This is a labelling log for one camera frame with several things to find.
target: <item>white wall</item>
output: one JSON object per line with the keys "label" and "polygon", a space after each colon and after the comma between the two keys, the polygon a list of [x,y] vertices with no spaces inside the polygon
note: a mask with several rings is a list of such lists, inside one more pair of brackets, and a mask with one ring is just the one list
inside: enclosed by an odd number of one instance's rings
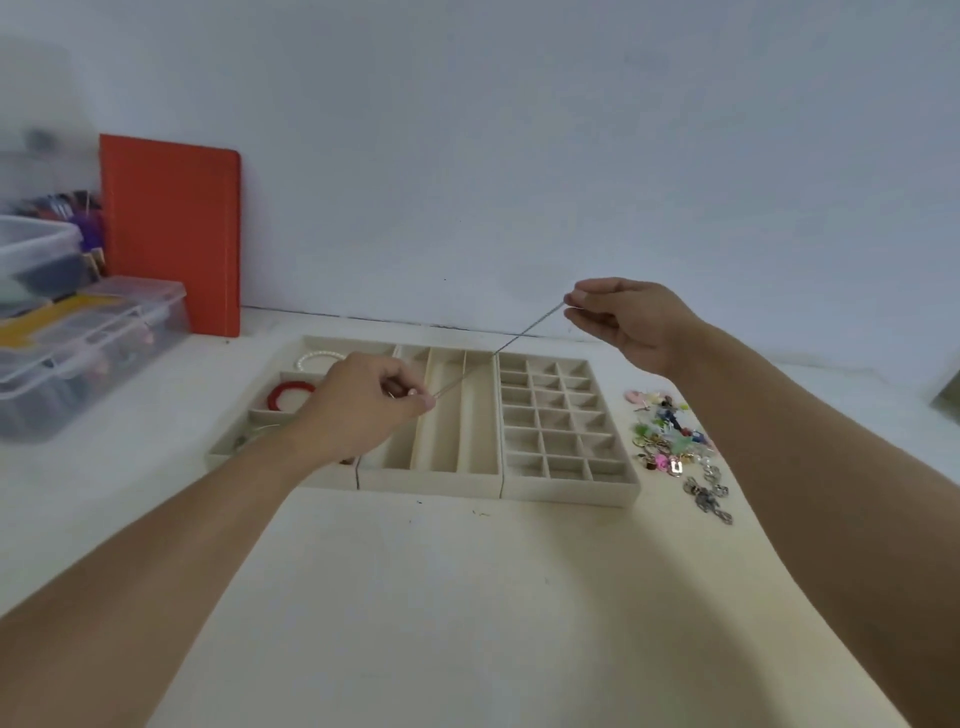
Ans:
{"label": "white wall", "polygon": [[0,9],[103,131],[243,154],[244,303],[519,330],[619,274],[780,357],[960,367],[952,0]]}

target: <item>forearm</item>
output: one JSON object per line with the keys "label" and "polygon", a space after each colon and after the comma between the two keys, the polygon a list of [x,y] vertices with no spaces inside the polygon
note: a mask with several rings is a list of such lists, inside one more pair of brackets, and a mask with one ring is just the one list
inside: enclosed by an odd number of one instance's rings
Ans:
{"label": "forearm", "polygon": [[146,722],[305,462],[281,437],[249,445],[7,614],[0,723]]}
{"label": "forearm", "polygon": [[917,725],[960,715],[960,489],[707,328],[674,380],[797,583]]}

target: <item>purple object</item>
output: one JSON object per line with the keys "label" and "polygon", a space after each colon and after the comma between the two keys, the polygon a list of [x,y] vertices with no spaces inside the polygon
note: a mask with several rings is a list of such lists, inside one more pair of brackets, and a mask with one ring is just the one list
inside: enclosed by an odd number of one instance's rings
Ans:
{"label": "purple object", "polygon": [[97,216],[78,212],[70,218],[70,222],[80,228],[80,232],[84,236],[84,239],[80,241],[80,247],[84,253],[104,247],[104,232],[100,228],[100,219]]}

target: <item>beige tray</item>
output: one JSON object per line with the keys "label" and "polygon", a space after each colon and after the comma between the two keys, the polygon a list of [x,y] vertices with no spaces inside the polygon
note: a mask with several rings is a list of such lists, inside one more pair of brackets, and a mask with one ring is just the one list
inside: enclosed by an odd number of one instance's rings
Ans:
{"label": "beige tray", "polygon": [[432,411],[357,463],[324,468],[303,485],[619,507],[639,493],[636,466],[584,360],[318,337],[304,337],[277,355],[276,369],[260,379],[243,414],[207,454],[208,467],[227,460],[238,438],[294,417],[267,410],[267,394],[282,380],[323,379],[332,358],[310,359],[304,372],[294,367],[302,354],[317,350],[396,356],[431,392],[472,371]]}

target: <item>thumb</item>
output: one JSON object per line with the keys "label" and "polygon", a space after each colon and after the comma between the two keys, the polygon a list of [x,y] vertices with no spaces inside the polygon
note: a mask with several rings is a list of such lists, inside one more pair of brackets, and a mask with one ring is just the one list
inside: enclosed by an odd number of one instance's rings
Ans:
{"label": "thumb", "polygon": [[570,294],[570,301],[578,308],[584,308],[593,313],[616,313],[621,296],[623,296],[622,292],[587,293],[578,289]]}
{"label": "thumb", "polygon": [[391,411],[398,425],[408,420],[415,420],[433,409],[436,404],[437,401],[433,395],[408,395],[390,402]]}

